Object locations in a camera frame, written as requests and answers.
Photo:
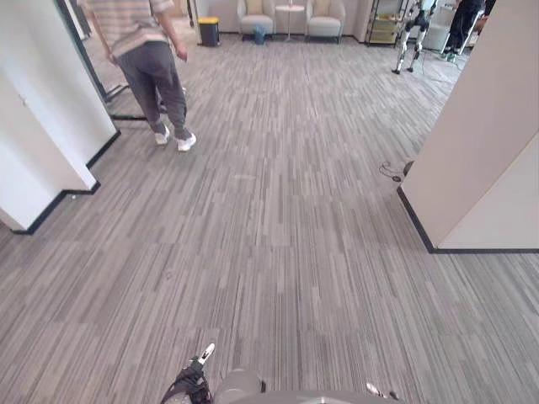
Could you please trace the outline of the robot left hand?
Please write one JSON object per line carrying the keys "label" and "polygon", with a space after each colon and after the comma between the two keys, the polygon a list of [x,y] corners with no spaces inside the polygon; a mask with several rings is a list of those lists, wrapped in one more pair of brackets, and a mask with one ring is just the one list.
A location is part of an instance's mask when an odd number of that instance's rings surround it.
{"label": "robot left hand", "polygon": [[189,360],[165,392],[161,403],[212,403],[204,365],[215,348],[216,345],[210,343],[201,355],[195,355]]}

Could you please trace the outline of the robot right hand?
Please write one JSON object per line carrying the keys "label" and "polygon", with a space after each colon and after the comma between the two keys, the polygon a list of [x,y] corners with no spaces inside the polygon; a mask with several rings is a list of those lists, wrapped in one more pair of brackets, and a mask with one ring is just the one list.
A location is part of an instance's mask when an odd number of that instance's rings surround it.
{"label": "robot right hand", "polygon": [[379,396],[381,398],[392,398],[393,400],[398,401],[399,397],[398,394],[395,391],[389,391],[387,394],[378,389],[376,386],[374,386],[372,383],[367,382],[366,383],[366,389],[369,393],[371,393],[373,396]]}

